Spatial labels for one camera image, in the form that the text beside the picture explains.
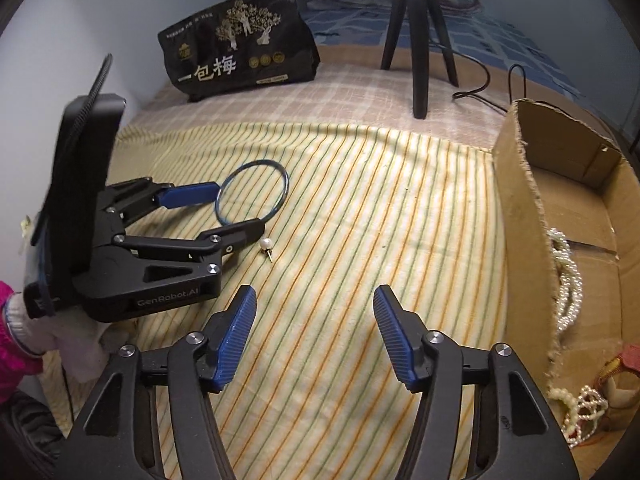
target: wall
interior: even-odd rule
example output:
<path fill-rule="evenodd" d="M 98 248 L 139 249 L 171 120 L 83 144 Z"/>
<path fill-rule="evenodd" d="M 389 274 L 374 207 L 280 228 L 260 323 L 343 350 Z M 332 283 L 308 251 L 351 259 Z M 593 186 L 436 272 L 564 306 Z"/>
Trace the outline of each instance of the wall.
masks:
<path fill-rule="evenodd" d="M 544 50 L 615 127 L 633 131 L 640 53 L 608 0 L 481 0 Z"/>
<path fill-rule="evenodd" d="M 104 91 L 127 99 L 125 121 L 166 82 L 157 34 L 223 0 L 25 0 L 0 36 L 0 280 L 22 287 L 20 221 L 49 183 L 67 102 L 85 94 L 107 52 Z"/>

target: gloved hand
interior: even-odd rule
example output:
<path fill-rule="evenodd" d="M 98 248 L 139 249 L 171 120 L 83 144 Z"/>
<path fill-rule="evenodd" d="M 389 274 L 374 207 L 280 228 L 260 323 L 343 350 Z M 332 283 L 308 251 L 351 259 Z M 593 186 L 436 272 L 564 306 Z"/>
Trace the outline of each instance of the gloved hand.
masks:
<path fill-rule="evenodd" d="M 34 357 L 59 350 L 65 370 L 81 383 L 100 376 L 115 351 L 129 333 L 110 323 L 91 319 L 81 307 L 68 308 L 53 317 L 30 319 L 22 294 L 14 294 L 5 307 L 5 319 L 11 336 Z"/>

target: yellow striped cloth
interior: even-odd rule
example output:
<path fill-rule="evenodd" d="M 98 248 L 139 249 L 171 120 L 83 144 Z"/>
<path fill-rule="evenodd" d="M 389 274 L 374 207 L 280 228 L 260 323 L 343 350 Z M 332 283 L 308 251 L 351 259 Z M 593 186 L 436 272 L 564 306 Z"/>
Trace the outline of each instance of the yellow striped cloth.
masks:
<path fill-rule="evenodd" d="M 405 308 L 459 344 L 502 336 L 506 266 L 488 151 L 385 128 L 334 124 L 218 124 L 154 134 L 125 128 L 110 180 L 221 182 L 258 158 L 282 163 L 289 198 L 267 225 L 274 263 L 257 246 L 226 273 L 222 295 L 140 320 L 142 349 L 167 346 L 226 308 L 250 284 L 258 313 L 235 379 L 211 396 L 238 479 L 329 480 L 395 476 L 419 396 L 396 380 L 372 312 L 388 283 Z M 263 214 L 281 190 L 273 170 L 241 174 L 223 213 Z M 211 206 L 157 211 L 131 233 L 191 238 L 216 226 Z M 59 361 L 44 385 L 68 429 Z M 72 384 L 75 409 L 90 386 Z M 465 389 L 453 477 L 463 476 L 472 416 Z M 180 478 L 166 388 L 158 395 L 167 478 Z"/>

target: blue bedsheet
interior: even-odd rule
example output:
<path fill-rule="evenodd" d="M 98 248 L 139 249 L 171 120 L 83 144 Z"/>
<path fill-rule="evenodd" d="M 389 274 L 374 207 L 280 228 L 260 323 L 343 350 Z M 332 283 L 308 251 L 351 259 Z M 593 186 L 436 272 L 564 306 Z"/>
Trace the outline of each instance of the blue bedsheet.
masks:
<path fill-rule="evenodd" d="M 388 10 L 308 10 L 302 16 L 311 28 L 317 44 L 385 44 Z M 553 60 L 513 25 L 482 13 L 445 16 L 445 20 L 454 50 L 504 70 L 508 70 L 513 63 L 519 63 L 525 67 L 529 80 L 590 108 L 586 98 Z M 431 37 L 437 40 L 433 28 Z M 410 46 L 407 20 L 402 26 L 398 46 Z"/>

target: black bag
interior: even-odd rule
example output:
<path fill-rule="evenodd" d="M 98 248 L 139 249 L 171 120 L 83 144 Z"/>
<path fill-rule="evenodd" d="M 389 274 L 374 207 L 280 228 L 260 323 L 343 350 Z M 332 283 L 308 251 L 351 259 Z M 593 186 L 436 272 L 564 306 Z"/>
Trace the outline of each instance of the black bag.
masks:
<path fill-rule="evenodd" d="M 311 81 L 320 63 L 296 0 L 227 0 L 163 30 L 158 40 L 169 79 L 192 101 Z"/>

